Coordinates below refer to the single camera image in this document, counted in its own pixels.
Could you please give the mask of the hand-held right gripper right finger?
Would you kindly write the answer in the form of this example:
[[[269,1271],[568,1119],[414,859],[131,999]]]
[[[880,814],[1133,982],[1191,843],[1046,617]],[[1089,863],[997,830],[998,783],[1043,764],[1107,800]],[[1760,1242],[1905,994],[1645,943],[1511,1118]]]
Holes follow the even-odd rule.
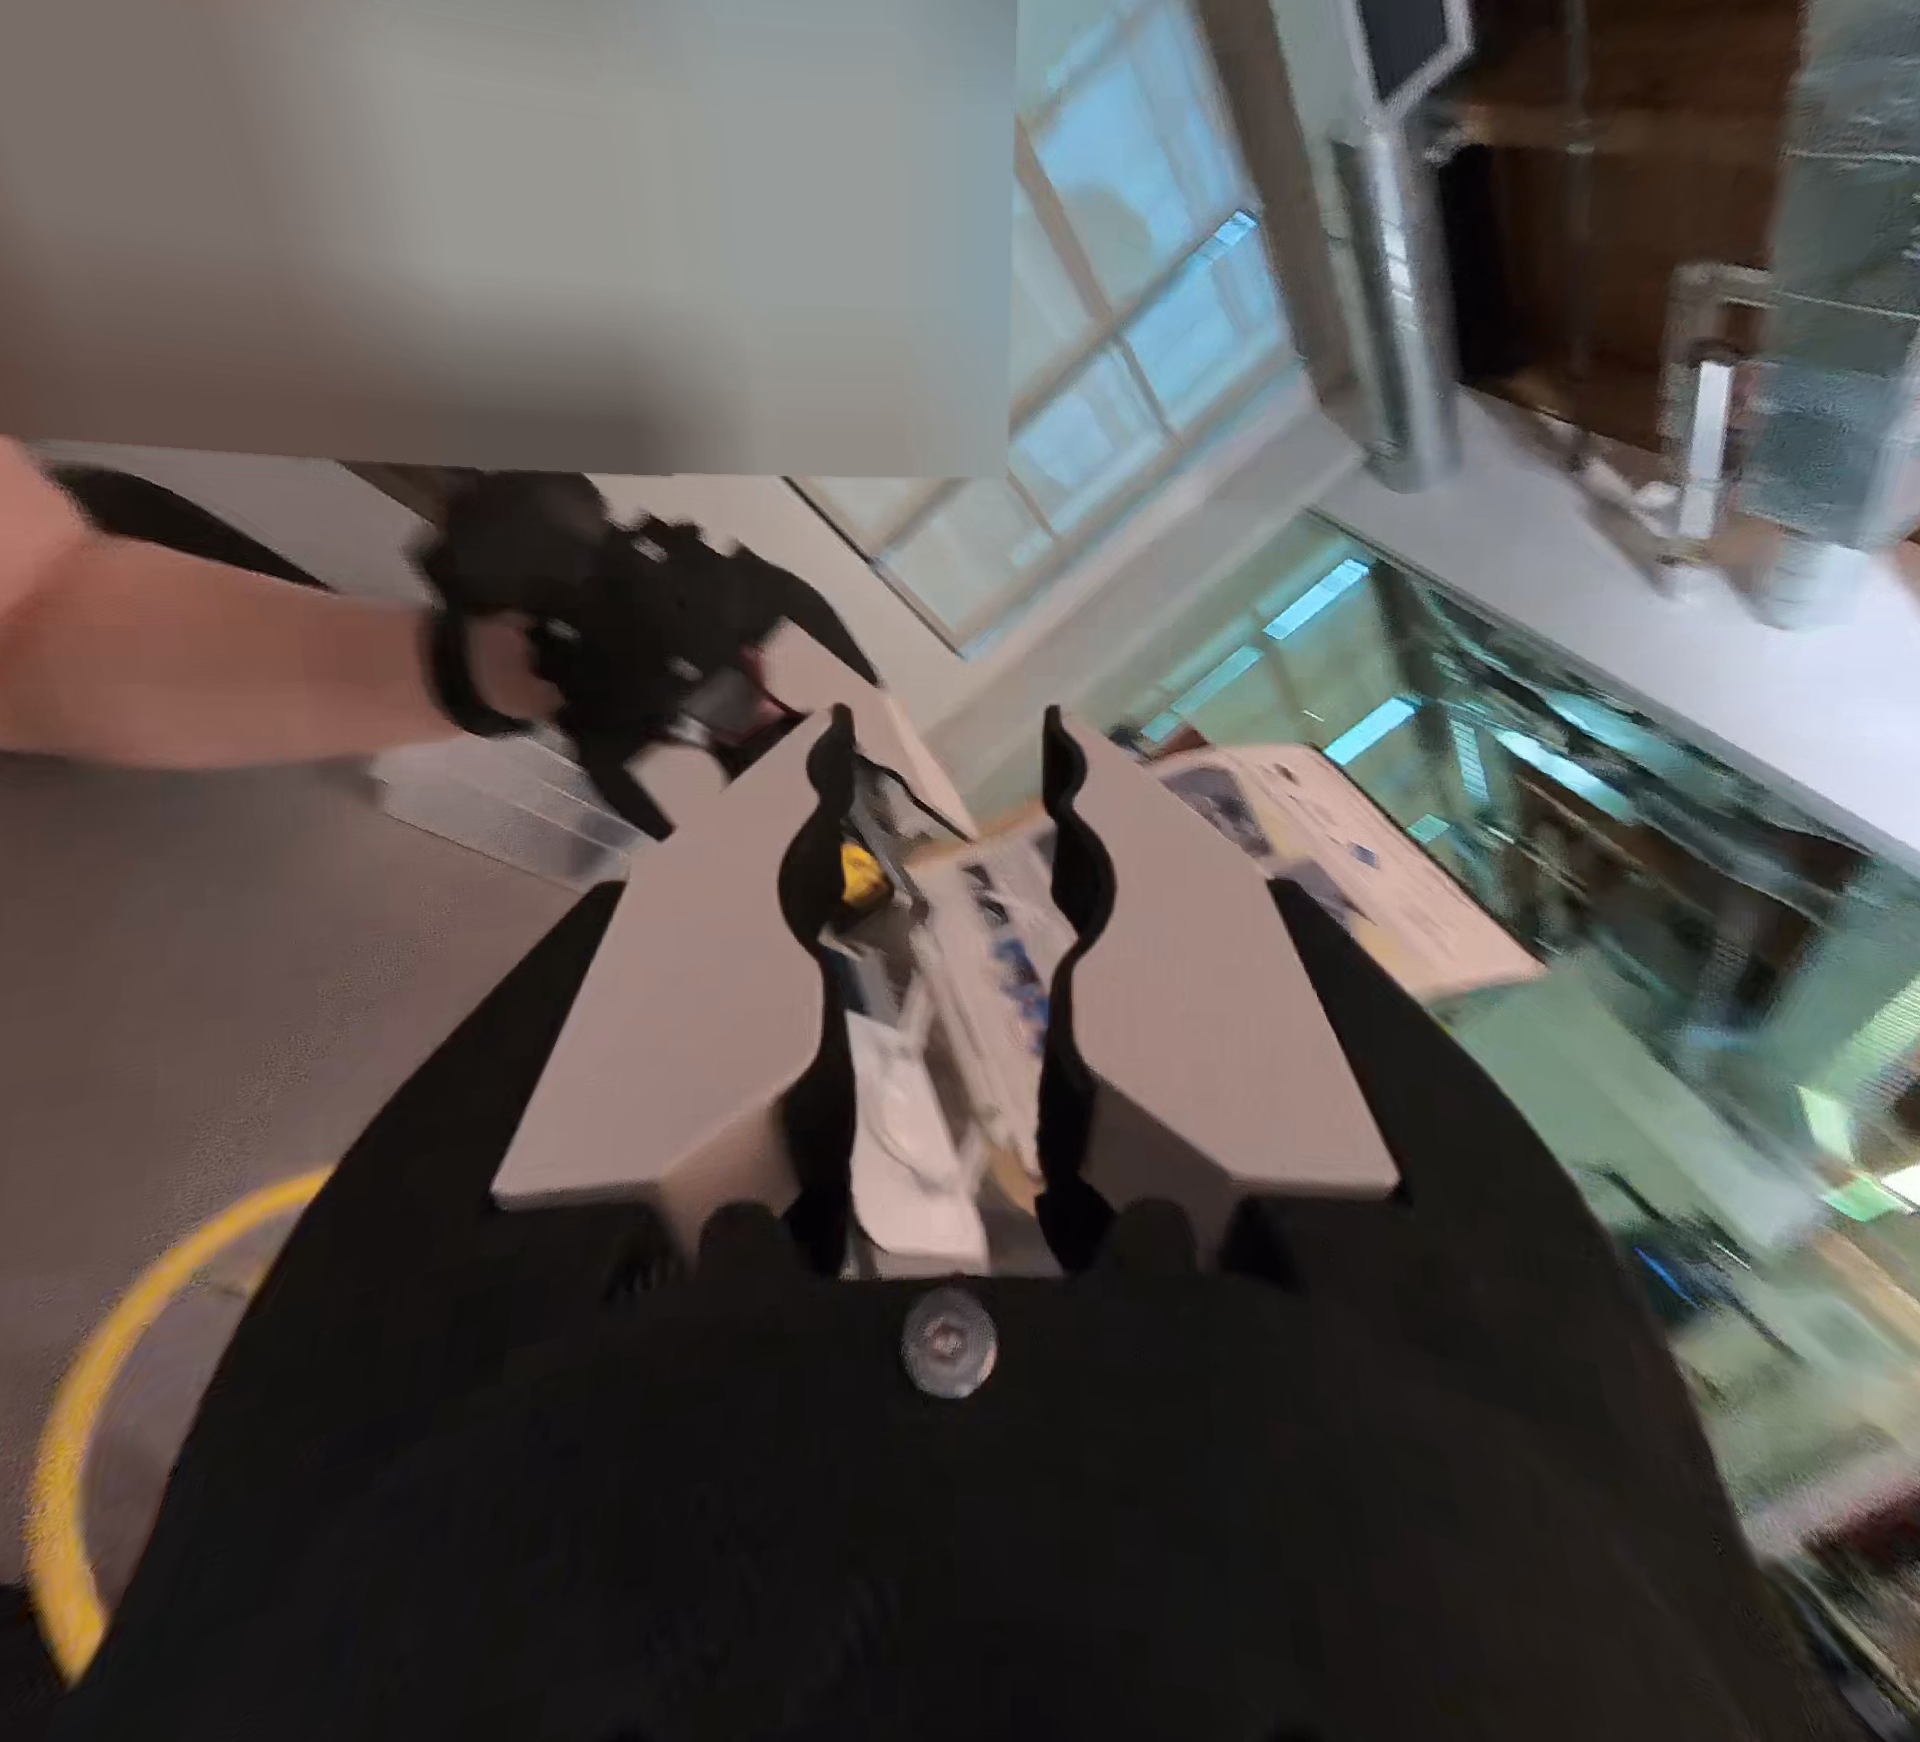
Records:
[[[1052,1259],[1089,1271],[1133,1209],[1215,1259],[1250,1204],[1389,1200],[1404,1173],[1254,859],[1055,706],[1043,804],[1068,924],[1033,1130]]]

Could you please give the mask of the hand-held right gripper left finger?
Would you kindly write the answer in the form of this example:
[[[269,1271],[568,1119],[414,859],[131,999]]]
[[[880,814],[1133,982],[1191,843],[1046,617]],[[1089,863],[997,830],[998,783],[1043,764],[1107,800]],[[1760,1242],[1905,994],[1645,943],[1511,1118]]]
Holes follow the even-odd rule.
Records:
[[[806,1269],[849,1269],[857,1084],[823,931],[857,750],[849,706],[811,713],[642,850],[496,1169],[498,1209],[639,1204],[689,1255],[755,1204]]]

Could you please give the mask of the person's left forearm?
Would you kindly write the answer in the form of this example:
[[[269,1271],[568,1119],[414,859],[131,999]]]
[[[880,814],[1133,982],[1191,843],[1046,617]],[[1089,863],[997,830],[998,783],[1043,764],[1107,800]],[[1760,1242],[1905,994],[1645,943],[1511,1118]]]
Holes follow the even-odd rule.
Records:
[[[131,769],[327,761],[378,741],[380,613],[96,529],[2,441],[2,749]]]

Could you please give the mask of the person's left hand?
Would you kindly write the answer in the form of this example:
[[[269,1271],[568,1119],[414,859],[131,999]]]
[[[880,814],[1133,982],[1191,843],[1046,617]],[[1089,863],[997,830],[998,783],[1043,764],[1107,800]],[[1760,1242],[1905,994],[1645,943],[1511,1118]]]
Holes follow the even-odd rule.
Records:
[[[348,603],[339,655],[351,745],[362,754],[506,741],[559,710],[527,624],[511,613],[472,620],[444,606]]]

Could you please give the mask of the printed instruction sheet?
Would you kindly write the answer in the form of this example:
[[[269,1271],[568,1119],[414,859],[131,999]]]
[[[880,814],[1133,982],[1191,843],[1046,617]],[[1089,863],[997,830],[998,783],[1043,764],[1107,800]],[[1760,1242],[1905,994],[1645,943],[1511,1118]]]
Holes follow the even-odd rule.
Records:
[[[1420,1005],[1449,1013],[1538,982],[1538,960],[1309,745],[1191,744],[1148,769],[1272,879],[1301,884]],[[1072,927],[1052,901],[1052,820],[1028,797],[978,843],[912,853],[920,960],[985,1138],[1037,1178],[1047,987]]]

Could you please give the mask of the white display stand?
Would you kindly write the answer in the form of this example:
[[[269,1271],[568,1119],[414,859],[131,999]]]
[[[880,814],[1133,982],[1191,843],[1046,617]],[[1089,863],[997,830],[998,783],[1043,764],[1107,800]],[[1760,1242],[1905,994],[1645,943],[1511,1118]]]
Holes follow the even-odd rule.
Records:
[[[866,1014],[849,1018],[857,1087],[850,1223],[862,1277],[989,1273],[981,1215],[985,1158],[953,1130],[920,1044]]]

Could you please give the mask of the smooth silver pipe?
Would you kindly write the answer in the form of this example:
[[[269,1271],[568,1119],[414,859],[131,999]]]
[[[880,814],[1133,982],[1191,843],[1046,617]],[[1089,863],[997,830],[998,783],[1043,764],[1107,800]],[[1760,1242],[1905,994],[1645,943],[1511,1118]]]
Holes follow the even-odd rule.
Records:
[[[1436,171],[1406,123],[1335,131],[1332,174],[1350,221],[1373,473],[1427,493],[1462,468],[1459,368]]]

